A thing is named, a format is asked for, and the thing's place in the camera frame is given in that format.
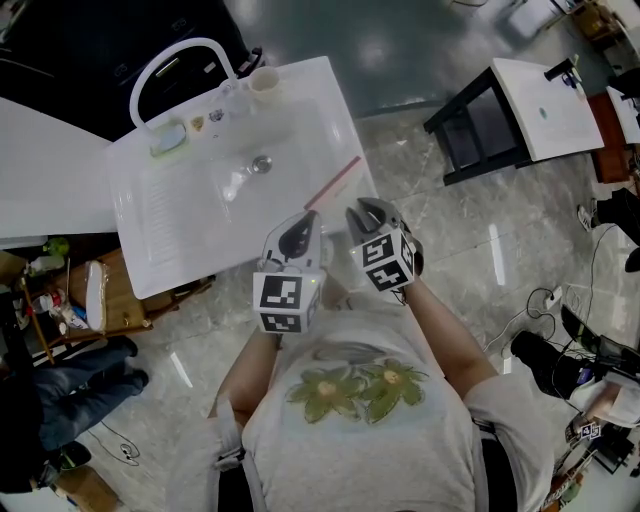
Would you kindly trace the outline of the person's left forearm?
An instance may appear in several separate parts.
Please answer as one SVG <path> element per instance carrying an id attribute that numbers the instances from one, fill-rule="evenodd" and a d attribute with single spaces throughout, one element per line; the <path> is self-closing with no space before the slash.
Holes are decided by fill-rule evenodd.
<path id="1" fill-rule="evenodd" d="M 269 389 L 281 338 L 254 330 L 223 379 L 209 418 L 216 416 L 218 403 L 227 397 L 236 422 L 246 425 Z"/>

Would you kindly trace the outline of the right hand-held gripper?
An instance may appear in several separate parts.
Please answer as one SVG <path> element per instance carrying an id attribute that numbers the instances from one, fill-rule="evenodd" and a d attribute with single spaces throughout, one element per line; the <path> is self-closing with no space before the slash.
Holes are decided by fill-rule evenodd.
<path id="1" fill-rule="evenodd" d="M 347 227 L 355 247 L 350 255 L 356 267 L 378 291 L 398 291 L 411 284 L 416 277 L 415 244 L 397 228 L 402 217 L 396 207 L 374 197 L 357 199 L 358 209 L 348 207 Z M 380 234 L 383 226 L 391 231 Z"/>

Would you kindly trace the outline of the red-capped bottle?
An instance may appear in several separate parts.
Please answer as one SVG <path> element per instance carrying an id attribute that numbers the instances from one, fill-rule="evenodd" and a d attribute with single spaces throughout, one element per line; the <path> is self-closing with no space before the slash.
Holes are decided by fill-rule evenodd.
<path id="1" fill-rule="evenodd" d="M 44 314 L 56 311 L 65 301 L 65 296 L 58 293 L 45 293 L 31 301 L 32 314 Z"/>

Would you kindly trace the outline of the green soap dish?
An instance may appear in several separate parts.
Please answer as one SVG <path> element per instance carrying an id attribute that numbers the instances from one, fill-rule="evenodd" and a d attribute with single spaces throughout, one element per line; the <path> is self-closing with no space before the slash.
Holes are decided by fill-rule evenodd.
<path id="1" fill-rule="evenodd" d="M 153 138 L 150 145 L 150 155 L 161 157 L 188 143 L 186 125 L 179 120 L 172 120 L 152 130 Z"/>

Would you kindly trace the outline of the small white sink basin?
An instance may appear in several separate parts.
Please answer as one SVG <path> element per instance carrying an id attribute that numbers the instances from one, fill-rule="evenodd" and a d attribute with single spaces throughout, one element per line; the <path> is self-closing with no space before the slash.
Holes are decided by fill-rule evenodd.
<path id="1" fill-rule="evenodd" d="M 549 81 L 545 65 L 495 58 L 491 64 L 529 152 L 539 162 L 600 149 L 604 142 L 584 89 Z"/>

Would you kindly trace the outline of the white arched faucet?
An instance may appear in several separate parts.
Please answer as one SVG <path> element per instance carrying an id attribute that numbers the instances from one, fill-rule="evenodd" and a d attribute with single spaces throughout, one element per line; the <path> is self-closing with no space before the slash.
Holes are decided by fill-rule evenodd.
<path id="1" fill-rule="evenodd" d="M 209 38 L 196 37 L 186 39 L 165 48 L 163 51 L 157 54 L 142 70 L 133 86 L 129 100 L 129 114 L 131 120 L 137 129 L 141 130 L 152 140 L 159 139 L 159 136 L 142 120 L 138 109 L 139 98 L 144 85 L 146 84 L 150 76 L 163 62 L 168 60 L 170 57 L 173 57 L 180 51 L 194 47 L 208 48 L 216 54 L 224 72 L 227 75 L 228 85 L 230 86 L 230 92 L 227 95 L 227 100 L 231 107 L 231 111 L 238 115 L 244 115 L 250 110 L 249 96 L 242 89 L 240 80 L 237 78 L 223 47 L 215 40 Z"/>

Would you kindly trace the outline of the white cup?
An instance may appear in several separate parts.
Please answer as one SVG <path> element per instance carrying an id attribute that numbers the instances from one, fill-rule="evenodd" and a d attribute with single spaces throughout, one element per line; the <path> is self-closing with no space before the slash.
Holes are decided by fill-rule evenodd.
<path id="1" fill-rule="evenodd" d="M 275 102 L 280 95 L 280 75 L 274 67 L 263 66 L 254 70 L 248 78 L 249 92 L 262 104 Z"/>

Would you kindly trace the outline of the wooden side table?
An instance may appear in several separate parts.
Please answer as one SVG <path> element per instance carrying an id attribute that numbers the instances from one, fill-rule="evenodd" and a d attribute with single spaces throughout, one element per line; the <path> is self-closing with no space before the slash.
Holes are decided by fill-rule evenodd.
<path id="1" fill-rule="evenodd" d="M 30 307 L 47 293 L 64 293 L 70 305 L 88 311 L 91 301 L 89 274 L 92 268 L 104 273 L 100 288 L 104 295 L 104 305 L 101 307 L 104 321 L 101 326 L 96 329 L 69 327 L 61 333 L 54 325 L 53 318 L 45 313 L 35 313 L 32 324 L 41 348 L 33 356 L 34 361 L 46 358 L 54 364 L 95 341 L 150 331 L 156 320 L 179 310 L 185 300 L 208 290 L 215 281 L 213 276 L 209 276 L 146 299 L 138 299 L 133 293 L 122 251 L 117 249 L 63 274 L 47 278 L 42 284 L 23 276 L 19 287 Z"/>

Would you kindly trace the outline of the narrow white sink basin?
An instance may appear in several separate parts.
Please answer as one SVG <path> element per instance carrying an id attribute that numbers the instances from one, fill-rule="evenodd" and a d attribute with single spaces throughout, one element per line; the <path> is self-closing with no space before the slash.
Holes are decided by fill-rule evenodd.
<path id="1" fill-rule="evenodd" d="M 613 87 L 607 86 L 606 92 L 611 100 L 616 117 L 627 144 L 640 144 L 639 112 L 632 99 L 624 99 L 623 94 Z"/>

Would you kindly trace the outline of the person's right forearm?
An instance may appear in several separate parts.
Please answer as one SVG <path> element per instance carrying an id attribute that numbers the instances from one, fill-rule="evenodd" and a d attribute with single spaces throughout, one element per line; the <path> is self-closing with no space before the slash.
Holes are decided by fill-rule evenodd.
<path id="1" fill-rule="evenodd" d="M 498 375 L 471 332 L 420 278 L 404 290 L 438 365 L 461 399 L 479 383 Z"/>

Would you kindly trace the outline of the large white sink basin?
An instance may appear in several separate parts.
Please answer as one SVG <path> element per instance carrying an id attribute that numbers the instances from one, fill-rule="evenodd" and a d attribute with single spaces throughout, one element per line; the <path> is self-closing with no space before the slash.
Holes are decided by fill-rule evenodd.
<path id="1" fill-rule="evenodd" d="M 117 231 L 135 295 L 148 298 L 259 257 L 268 233 L 304 205 L 355 156 L 361 161 L 313 210 L 326 233 L 345 229 L 345 211 L 376 192 L 330 60 L 281 66 L 280 95 L 232 117 L 220 89 L 152 120 L 187 128 L 188 143 L 154 158 L 135 130 L 104 154 Z M 222 109 L 213 123 L 208 113 Z M 191 119 L 204 117 L 196 132 Z M 252 161 L 273 165 L 253 173 Z"/>

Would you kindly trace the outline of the black faucet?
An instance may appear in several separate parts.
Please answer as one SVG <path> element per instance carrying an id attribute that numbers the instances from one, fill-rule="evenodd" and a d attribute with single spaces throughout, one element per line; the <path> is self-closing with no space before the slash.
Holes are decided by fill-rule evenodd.
<path id="1" fill-rule="evenodd" d="M 547 81 L 551 82 L 557 77 L 570 73 L 573 68 L 574 68 L 574 64 L 572 60 L 569 58 L 566 58 L 563 61 L 561 61 L 559 64 L 545 71 L 544 77 L 546 78 Z"/>

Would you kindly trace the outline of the white partition panel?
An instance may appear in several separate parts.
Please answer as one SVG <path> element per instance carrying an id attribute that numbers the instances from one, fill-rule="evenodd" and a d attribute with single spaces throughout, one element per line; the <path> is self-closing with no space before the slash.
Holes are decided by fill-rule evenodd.
<path id="1" fill-rule="evenodd" d="M 115 232 L 110 143 L 0 98 L 0 239 Z"/>

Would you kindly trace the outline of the black metal shelf frame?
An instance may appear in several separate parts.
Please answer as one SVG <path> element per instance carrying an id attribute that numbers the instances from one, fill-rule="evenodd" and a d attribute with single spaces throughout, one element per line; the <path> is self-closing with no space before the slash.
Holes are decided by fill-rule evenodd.
<path id="1" fill-rule="evenodd" d="M 10 291 L 0 290 L 0 334 L 7 348 L 6 364 L 17 374 L 32 373 L 36 369 L 54 368 L 55 358 L 44 337 L 38 317 L 31 318 L 27 331 L 33 334 L 33 338 L 37 340 L 38 349 L 44 353 L 40 358 L 34 357 L 29 350 L 29 344 L 19 327 L 13 302 L 14 297 Z"/>

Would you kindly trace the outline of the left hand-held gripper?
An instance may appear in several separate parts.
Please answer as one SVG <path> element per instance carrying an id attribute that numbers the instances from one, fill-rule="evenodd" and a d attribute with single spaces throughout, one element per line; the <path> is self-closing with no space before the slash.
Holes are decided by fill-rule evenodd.
<path id="1" fill-rule="evenodd" d="M 253 311 L 259 328 L 271 334 L 304 334 L 321 303 L 326 273 L 322 221 L 305 210 L 274 228 L 253 274 Z"/>

